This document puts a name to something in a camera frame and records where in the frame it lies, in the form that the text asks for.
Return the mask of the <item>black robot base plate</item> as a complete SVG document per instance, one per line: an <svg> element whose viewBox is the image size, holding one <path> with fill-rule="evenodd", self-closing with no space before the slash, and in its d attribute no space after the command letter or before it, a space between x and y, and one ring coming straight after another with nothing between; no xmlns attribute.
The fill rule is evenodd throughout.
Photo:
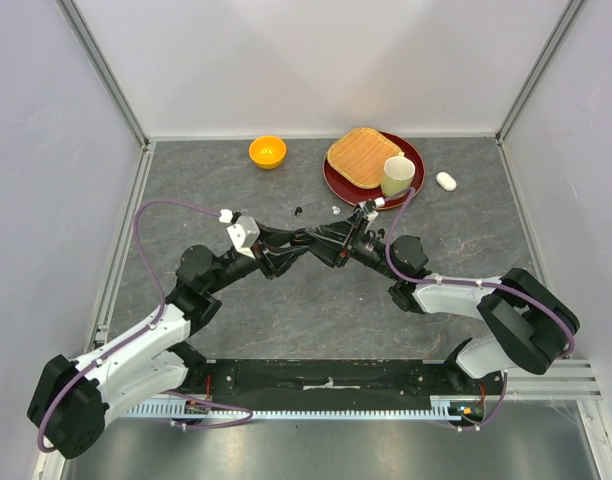
<svg viewBox="0 0 612 480"><path fill-rule="evenodd" d="M262 412L427 410L433 396L497 395L502 373L472 379L422 360L218 359L191 369L177 390Z"/></svg>

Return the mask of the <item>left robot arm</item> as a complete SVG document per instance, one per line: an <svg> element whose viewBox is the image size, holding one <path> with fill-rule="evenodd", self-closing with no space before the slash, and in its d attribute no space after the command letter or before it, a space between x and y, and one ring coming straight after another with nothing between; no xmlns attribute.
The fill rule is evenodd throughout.
<svg viewBox="0 0 612 480"><path fill-rule="evenodd" d="M279 277L313 242L304 229L236 223L227 232L233 244L222 255L204 245L183 252L173 290L144 320L89 353L74 359L59 354L45 364L27 411L41 452L75 458L151 396L201 389L205 359L187 340L219 310L215 293L255 271Z"/></svg>

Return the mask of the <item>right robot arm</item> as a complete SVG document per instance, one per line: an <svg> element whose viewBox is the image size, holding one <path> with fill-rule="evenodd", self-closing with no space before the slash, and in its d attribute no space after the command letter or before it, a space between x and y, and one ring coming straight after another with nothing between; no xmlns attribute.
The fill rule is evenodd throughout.
<svg viewBox="0 0 612 480"><path fill-rule="evenodd" d="M510 367L542 375L573 350L579 320L529 272L513 268L484 279L433 273L426 268L428 258L419 238L380 239L370 230L376 215L373 202L363 202L343 221L307 229L309 249L332 267L353 259L392 279L389 294L405 312L483 321L489 335L462 342L444 368L451 391L467 393L480 378Z"/></svg>

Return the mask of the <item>black earbud charging case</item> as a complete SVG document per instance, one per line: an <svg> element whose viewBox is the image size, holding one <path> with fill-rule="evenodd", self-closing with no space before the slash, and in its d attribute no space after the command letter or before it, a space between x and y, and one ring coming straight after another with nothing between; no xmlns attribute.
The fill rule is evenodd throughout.
<svg viewBox="0 0 612 480"><path fill-rule="evenodd" d="M326 236L319 227L306 227L294 230L289 243L291 246L311 248L315 245L322 245L325 240Z"/></svg>

